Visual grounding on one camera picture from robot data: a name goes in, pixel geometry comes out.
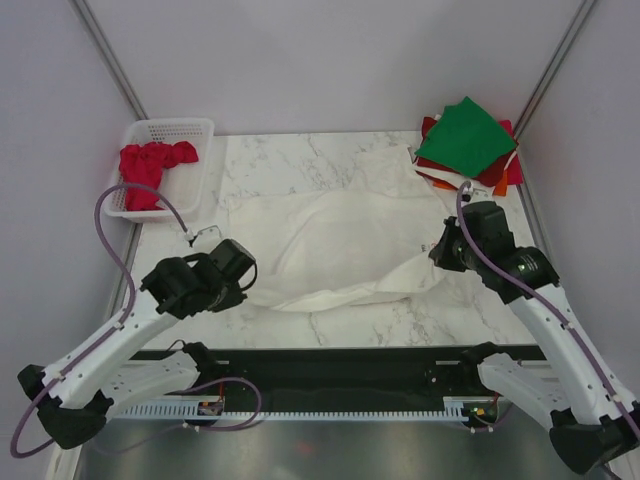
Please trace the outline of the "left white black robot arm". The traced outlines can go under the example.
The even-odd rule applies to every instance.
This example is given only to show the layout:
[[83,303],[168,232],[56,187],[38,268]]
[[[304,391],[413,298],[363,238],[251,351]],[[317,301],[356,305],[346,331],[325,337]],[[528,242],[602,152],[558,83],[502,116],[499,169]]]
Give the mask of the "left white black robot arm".
[[123,365],[147,342],[202,312],[221,312],[247,297],[240,280],[255,258],[233,239],[209,253],[161,260],[121,313],[80,346],[46,366],[28,365],[18,381],[51,442],[73,449],[115,416],[166,394],[208,393],[219,382],[212,353],[200,342],[133,370]]

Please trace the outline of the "white coca-cola t-shirt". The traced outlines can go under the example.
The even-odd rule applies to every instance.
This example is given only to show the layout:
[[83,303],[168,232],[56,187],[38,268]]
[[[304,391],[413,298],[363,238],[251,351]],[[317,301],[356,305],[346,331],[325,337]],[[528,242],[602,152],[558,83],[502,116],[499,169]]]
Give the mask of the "white coca-cola t-shirt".
[[229,234],[254,256],[250,303],[319,312],[424,294],[447,272],[430,249],[455,194],[420,176],[405,145],[358,155],[343,189],[232,198]]

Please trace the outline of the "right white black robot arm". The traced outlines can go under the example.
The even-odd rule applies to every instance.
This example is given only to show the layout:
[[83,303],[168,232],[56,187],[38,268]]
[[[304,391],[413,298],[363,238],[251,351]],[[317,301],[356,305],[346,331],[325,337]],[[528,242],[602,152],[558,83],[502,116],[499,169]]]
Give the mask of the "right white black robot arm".
[[559,385],[546,385],[509,354],[486,342],[458,368],[467,392],[500,394],[548,433],[576,474],[586,474],[639,446],[639,401],[597,352],[581,326],[559,275],[536,247],[519,247],[497,203],[456,201],[429,257],[440,269],[476,273],[535,339]]

